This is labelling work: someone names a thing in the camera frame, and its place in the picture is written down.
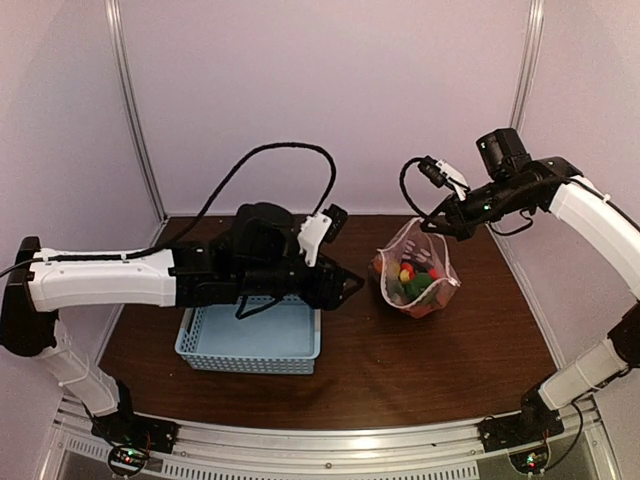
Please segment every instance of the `vertical metal post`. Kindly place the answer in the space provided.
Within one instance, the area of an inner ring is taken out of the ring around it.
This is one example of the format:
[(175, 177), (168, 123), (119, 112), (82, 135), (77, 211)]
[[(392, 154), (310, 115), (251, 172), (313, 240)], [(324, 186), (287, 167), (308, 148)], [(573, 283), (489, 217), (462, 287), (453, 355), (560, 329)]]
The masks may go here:
[(167, 214), (165, 212), (164, 205), (162, 204), (162, 197), (160, 196), (160, 190), (158, 189), (158, 184), (156, 182), (155, 175), (153, 174), (147, 144), (145, 143), (142, 126), (140, 125), (140, 116), (138, 114), (138, 107), (136, 105), (133, 92), (133, 82), (131, 81), (131, 72), (129, 71), (129, 62), (127, 60), (127, 49), (124, 40), (124, 33), (122, 31), (122, 21), (120, 19), (120, 1), (105, 0), (105, 7), (107, 10), (109, 33), (111, 34), (111, 43), (113, 45), (113, 52), (116, 59), (116, 67), (120, 78), (120, 88), (124, 99), (125, 112), (127, 115), (129, 130), (131, 131), (131, 138), (133, 140), (138, 163), (140, 164), (142, 177), (147, 188), (147, 193), (149, 194), (149, 198), (153, 206), (154, 215), (159, 222), (162, 222), (167, 218)]
[(531, 92), (533, 76), (538, 64), (540, 44), (542, 43), (542, 30), (544, 24), (544, 0), (531, 0), (529, 9), (529, 22), (525, 36), (522, 63), (520, 64), (520, 76), (516, 88), (516, 97), (513, 102), (509, 125), (520, 131), (524, 122), (525, 107)]

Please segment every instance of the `mesh bag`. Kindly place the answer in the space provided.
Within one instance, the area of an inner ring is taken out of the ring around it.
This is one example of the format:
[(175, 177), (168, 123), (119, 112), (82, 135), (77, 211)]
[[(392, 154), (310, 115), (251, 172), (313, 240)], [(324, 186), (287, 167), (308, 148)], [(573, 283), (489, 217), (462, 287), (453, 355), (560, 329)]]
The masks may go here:
[(446, 240), (424, 233), (421, 223), (420, 218), (407, 222), (378, 250), (370, 268), (385, 301), (413, 318), (444, 308), (460, 287)]

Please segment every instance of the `toy fruit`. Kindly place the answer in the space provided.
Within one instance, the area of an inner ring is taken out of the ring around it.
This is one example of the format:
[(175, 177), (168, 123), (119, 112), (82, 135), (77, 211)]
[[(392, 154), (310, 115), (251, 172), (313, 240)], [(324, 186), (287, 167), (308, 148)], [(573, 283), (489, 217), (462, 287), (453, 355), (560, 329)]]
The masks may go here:
[(403, 262), (400, 264), (400, 273), (398, 274), (398, 279), (402, 283), (408, 283), (413, 280), (416, 276), (416, 272), (413, 269), (413, 265), (408, 262)]
[(420, 272), (415, 275), (413, 280), (405, 284), (404, 291), (411, 301), (414, 301), (422, 295), (422, 292), (424, 292), (433, 282), (434, 279), (431, 278), (431, 275)]

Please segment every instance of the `ventilation grille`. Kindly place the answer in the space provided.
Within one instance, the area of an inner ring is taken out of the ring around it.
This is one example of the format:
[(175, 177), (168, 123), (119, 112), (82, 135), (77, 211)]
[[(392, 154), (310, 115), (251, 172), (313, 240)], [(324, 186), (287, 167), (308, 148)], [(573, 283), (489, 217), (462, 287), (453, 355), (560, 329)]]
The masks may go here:
[[(168, 478), (179, 480), (301, 480), (303, 478), (291, 475), (265, 476), (256, 473), (221, 473), (219, 469), (171, 463), (170, 461), (165, 461), (162, 473)], [(399, 475), (335, 475), (335, 478), (336, 480), (479, 480), (480, 477), (478, 476), (476, 463), (466, 462), (449, 467), (429, 468)]]
[(67, 451), (79, 453), (85, 457), (95, 458), (96, 460), (107, 460), (109, 448), (90, 440), (71, 437), (67, 445)]

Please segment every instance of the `white wall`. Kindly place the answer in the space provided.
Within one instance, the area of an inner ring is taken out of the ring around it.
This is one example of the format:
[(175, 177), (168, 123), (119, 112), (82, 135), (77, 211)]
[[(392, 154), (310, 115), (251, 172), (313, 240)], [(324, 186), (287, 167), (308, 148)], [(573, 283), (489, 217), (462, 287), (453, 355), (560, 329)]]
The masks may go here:
[[(165, 207), (192, 214), (262, 143), (318, 143), (333, 201), (407, 212), (403, 162), (430, 153), (484, 178), (473, 141), (508, 122), (527, 0), (129, 0), (122, 19)], [(256, 158), (211, 209), (271, 200), (309, 211), (327, 178), (312, 153)], [(410, 179), (425, 208), (442, 192)]]
[[(2, 3), (0, 172), (0, 265), (26, 235), (82, 250), (150, 241), (102, 0)], [(111, 311), (62, 315), (95, 355)], [(59, 399), (47, 374), (0, 349), (0, 478), (33, 478)]]
[[(523, 139), (534, 157), (573, 162), (640, 219), (640, 3), (547, 0), (540, 63)], [(567, 361), (633, 304), (617, 274), (569, 227), (536, 216), (510, 239)], [(596, 398), (624, 478), (640, 471), (640, 375)]]

